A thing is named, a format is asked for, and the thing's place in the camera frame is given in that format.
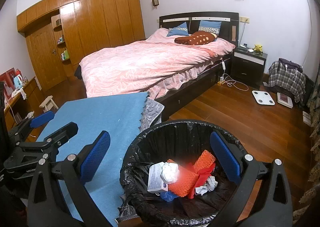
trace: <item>chair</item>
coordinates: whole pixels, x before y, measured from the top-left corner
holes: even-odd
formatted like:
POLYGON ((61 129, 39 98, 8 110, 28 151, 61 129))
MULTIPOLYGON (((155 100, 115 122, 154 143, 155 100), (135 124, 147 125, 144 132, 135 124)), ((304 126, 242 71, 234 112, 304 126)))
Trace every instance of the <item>chair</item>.
POLYGON ((42 104, 39 105, 39 107, 42 108, 44 112, 50 111, 52 107, 55 107, 57 110, 59 109, 56 103, 52 100, 52 95, 48 96, 42 104))

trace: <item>blue plastic bag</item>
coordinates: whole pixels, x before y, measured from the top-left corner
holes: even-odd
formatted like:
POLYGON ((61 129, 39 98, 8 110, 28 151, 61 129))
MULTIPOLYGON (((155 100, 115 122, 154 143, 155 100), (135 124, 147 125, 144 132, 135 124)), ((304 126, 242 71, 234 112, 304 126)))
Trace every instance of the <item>blue plastic bag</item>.
POLYGON ((171 202, 173 199, 179 197, 179 195, 176 195, 170 191, 167 191, 167 192, 161 192, 160 197, 166 202, 171 202))

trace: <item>black garbage bag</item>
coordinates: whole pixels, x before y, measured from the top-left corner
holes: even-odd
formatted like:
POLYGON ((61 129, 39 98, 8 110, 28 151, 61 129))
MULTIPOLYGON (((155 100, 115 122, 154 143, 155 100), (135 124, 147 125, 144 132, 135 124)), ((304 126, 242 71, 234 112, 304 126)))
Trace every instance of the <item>black garbage bag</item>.
POLYGON ((126 202, 132 205, 145 222, 153 226, 197 226, 209 223, 234 192, 221 165, 216 161, 218 185, 214 191, 194 199, 178 197, 171 202, 147 192, 151 165, 173 159, 180 165, 195 163, 204 150, 214 154, 210 134, 218 130, 229 142, 244 150, 240 141, 215 124, 198 120, 169 121, 141 132, 130 144, 120 171, 120 183, 126 202))

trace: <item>pink bedspread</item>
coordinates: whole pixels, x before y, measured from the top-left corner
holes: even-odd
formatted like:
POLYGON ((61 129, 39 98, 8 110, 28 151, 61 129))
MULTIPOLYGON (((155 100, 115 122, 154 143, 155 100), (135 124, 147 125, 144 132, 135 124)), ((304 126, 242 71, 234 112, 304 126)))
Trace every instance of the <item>pink bedspread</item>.
POLYGON ((150 98, 155 99, 196 78, 194 67, 208 66, 212 58, 235 48, 220 38, 202 46, 176 44, 178 36, 166 37, 167 33, 161 28, 145 41, 104 48, 83 58, 80 65, 87 97, 150 91, 150 98))

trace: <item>picture frame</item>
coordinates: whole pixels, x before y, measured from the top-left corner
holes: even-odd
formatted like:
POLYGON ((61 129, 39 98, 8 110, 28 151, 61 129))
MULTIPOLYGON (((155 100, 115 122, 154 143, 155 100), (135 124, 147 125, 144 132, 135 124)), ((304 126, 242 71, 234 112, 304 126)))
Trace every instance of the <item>picture frame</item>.
POLYGON ((9 100, 14 88, 11 87, 11 79, 6 72, 0 75, 0 81, 4 82, 4 96, 7 100, 9 100))
POLYGON ((7 70, 6 74, 7 74, 8 78, 10 79, 12 89, 15 89, 14 78, 16 77, 16 70, 14 68, 11 68, 11 69, 7 70))

